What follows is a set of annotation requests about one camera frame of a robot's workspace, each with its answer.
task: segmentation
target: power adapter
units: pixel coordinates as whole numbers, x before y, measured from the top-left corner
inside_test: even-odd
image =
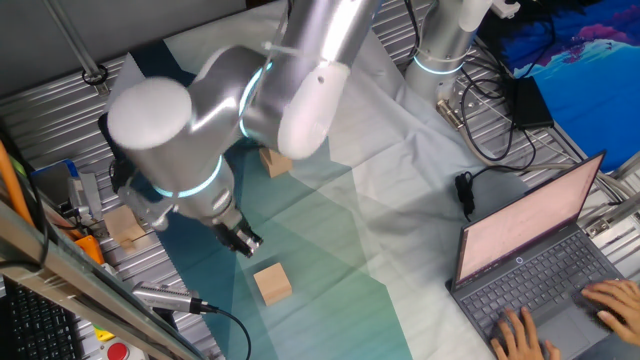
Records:
[[[533,77],[513,80],[511,90],[507,92],[511,101],[507,101],[513,109],[516,129],[525,131],[553,127],[553,118]]]

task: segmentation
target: laptop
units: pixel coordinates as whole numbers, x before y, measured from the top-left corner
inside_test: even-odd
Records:
[[[611,333],[580,291],[622,275],[576,223],[603,158],[585,160],[462,229],[449,290],[489,347],[502,337],[496,322],[506,307],[519,314],[526,306],[540,341],[550,340],[564,359]]]

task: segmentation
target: finger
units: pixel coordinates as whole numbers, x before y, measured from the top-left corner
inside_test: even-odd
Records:
[[[524,333],[524,326],[520,319],[518,319],[518,314],[511,309],[507,309],[507,316],[509,320],[511,320],[511,325],[513,325],[513,330],[516,332],[516,341],[518,348],[526,349],[529,347],[527,344],[527,335]]]
[[[599,283],[599,284],[591,285],[587,289],[589,291],[600,291],[601,293],[611,295],[614,298],[618,299],[618,301],[620,301],[621,303],[629,307],[632,307],[633,305],[635,305],[633,299],[631,299],[631,296],[629,296],[625,287],[619,283],[615,285],[609,282]]]
[[[638,297],[638,300],[640,300],[640,287],[638,287],[638,284],[631,280],[622,280],[622,282],[625,283],[627,287],[631,289],[631,292]]]
[[[611,315],[609,312],[600,311],[598,312],[598,317],[605,324],[607,324],[607,326],[609,326],[611,330],[618,334],[618,336],[620,336],[620,339],[626,342],[631,342],[633,340],[633,332],[631,332],[631,330],[629,330],[629,328],[627,328],[626,326],[622,325],[620,321],[618,321],[618,319],[616,319],[616,317]]]
[[[549,360],[561,360],[562,354],[560,353],[560,349],[553,346],[551,341],[549,340],[545,341],[544,347],[546,347],[547,351],[549,352]]]
[[[604,283],[617,287],[625,292],[633,300],[635,293],[633,288],[628,284],[628,280],[605,280]]]
[[[540,344],[538,343],[538,330],[536,329],[536,324],[533,322],[531,313],[526,307],[522,308],[522,319],[524,320],[524,327],[527,330],[527,336],[529,337],[529,347],[531,349],[540,348]]]
[[[493,351],[496,352],[498,360],[508,360],[507,354],[504,353],[504,349],[497,339],[491,339],[491,347],[493,347]]]
[[[631,310],[629,307],[609,295],[605,295],[596,291],[590,291],[588,289],[582,290],[582,295],[584,295],[586,298],[607,305],[611,308],[611,310],[622,315],[622,317],[624,317],[625,319],[628,318],[633,312],[633,310]]]
[[[507,343],[507,351],[509,354],[515,354],[518,351],[516,347],[516,338],[513,336],[511,329],[509,329],[509,325],[507,325],[504,320],[498,321],[498,327],[500,331],[502,331],[502,335],[504,336],[504,341]]]

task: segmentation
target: laptop screen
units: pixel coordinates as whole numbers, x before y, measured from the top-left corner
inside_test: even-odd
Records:
[[[463,230],[456,283],[486,270],[548,231],[576,220],[604,154]]]

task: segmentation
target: red emergency button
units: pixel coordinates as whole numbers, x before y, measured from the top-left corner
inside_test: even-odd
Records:
[[[109,360],[127,360],[129,357],[129,349],[123,343],[115,343],[107,350],[107,358]]]

